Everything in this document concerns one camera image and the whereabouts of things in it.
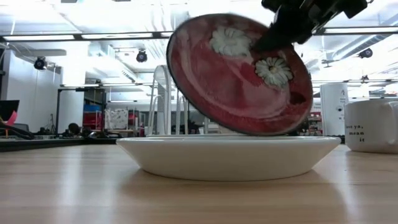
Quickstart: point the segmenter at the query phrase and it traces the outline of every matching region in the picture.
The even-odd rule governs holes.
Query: wall
[[[16,122],[28,124],[30,131],[37,132],[50,124],[52,114],[55,125],[60,75],[37,72],[32,63],[16,57],[10,50],[4,57],[4,71],[1,99],[20,100]]]

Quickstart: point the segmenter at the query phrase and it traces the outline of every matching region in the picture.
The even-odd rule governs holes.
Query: metal frame
[[[0,37],[0,42],[71,42],[71,41],[99,41],[99,40],[157,40],[169,39],[173,31],[164,32],[125,32],[125,33],[91,33],[91,34],[28,34],[28,35],[5,35]],[[314,35],[376,35],[376,34],[398,34],[398,26],[367,26],[367,27],[324,27]],[[38,40],[37,37],[48,37],[48,39]]]
[[[60,100],[61,100],[61,92],[62,91],[86,91],[86,90],[99,90],[102,94],[102,105],[101,105],[101,113],[102,113],[102,120],[101,120],[101,131],[105,130],[105,107],[106,107],[106,90],[103,88],[59,88],[57,94],[57,112],[55,114],[55,135],[56,137],[59,136],[58,129],[59,129],[59,119],[60,119]]]

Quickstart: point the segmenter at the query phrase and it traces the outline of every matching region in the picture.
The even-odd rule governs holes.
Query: ceiling
[[[79,0],[78,3],[63,3],[61,0],[3,0],[0,1],[0,35],[13,34],[59,34],[59,33],[110,33],[171,31],[190,17],[215,12],[233,12],[263,24],[270,24],[273,13],[263,9],[260,0]],[[347,19],[344,14],[330,21],[329,27],[391,26],[398,24],[398,0],[375,0],[361,14]],[[119,40],[93,42],[106,49],[116,50],[116,60],[133,71],[145,82],[151,82],[156,66],[165,64],[168,40]],[[67,49],[75,43],[19,44],[24,49]],[[360,59],[357,54],[370,47],[374,55]],[[375,37],[357,35],[316,36],[304,45],[296,45],[313,80],[370,79],[398,77],[398,37],[396,35]],[[138,63],[136,54],[146,49],[148,61]],[[100,78],[107,82],[128,82],[119,71],[106,69],[108,62],[90,59],[87,77]],[[358,91],[361,85],[351,86]],[[368,85],[370,90],[386,86]]]

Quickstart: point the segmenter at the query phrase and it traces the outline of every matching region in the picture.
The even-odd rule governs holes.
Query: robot
[[[254,45],[261,52],[287,45],[304,44],[335,16],[344,12],[348,19],[367,8],[367,0],[262,0],[275,13],[270,29]]]

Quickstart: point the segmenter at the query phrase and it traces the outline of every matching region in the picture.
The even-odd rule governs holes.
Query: desk
[[[315,170],[261,182],[198,182],[139,170],[117,146],[0,154],[1,224],[398,222],[398,155],[340,146]]]

